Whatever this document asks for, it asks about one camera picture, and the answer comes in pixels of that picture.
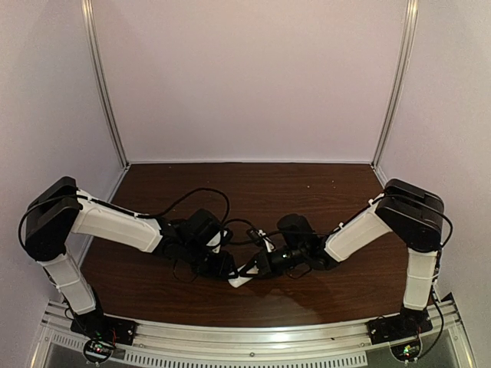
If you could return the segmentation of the white remote control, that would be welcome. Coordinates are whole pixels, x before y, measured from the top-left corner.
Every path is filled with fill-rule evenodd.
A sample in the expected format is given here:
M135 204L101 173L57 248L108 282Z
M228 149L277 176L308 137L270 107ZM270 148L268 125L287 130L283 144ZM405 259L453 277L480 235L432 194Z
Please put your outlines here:
M252 278L243 278L239 276L237 279L229 279L228 282L233 288L239 288L251 280Z

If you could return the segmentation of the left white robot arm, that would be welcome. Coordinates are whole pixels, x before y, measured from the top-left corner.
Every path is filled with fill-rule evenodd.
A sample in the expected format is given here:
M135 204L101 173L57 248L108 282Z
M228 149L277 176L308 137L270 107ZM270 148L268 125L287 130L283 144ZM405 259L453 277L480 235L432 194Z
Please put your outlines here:
M96 291L69 254L70 234L183 261L196 275L221 280L239 275L233 256L223 250L232 232L211 212L199 209L185 219L133 212L93 197L64 176L28 206L18 223L18 240L43 267L84 331L103 330L105 317Z

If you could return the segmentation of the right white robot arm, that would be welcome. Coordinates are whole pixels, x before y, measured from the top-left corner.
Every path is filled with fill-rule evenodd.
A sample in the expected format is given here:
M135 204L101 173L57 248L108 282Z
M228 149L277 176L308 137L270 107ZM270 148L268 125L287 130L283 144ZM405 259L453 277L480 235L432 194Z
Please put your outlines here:
M437 277L444 215L443 200L408 182L391 179L383 192L359 213L326 235L317 234L306 217L289 214L277 223L285 240L280 249L267 247L239 268L234 288L255 278L271 278L306 264L311 269L336 268L355 252L387 233L394 233L408 250L407 280L398 321L421 329L433 281Z

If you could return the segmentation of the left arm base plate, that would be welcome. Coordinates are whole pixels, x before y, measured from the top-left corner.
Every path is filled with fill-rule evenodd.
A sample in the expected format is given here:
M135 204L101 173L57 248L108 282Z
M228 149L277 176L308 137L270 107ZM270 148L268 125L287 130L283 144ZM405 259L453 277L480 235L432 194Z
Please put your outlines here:
M133 320L90 314L74 317L70 327L72 332L91 339L128 346L133 344L136 329L137 323Z

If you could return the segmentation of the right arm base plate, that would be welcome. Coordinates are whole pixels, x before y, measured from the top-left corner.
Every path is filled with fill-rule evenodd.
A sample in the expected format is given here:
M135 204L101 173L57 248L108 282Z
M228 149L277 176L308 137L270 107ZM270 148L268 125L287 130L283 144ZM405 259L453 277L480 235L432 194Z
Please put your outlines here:
M372 345L418 337L433 329L426 311L419 313L418 317L415 314L379 316L369 320L366 326Z

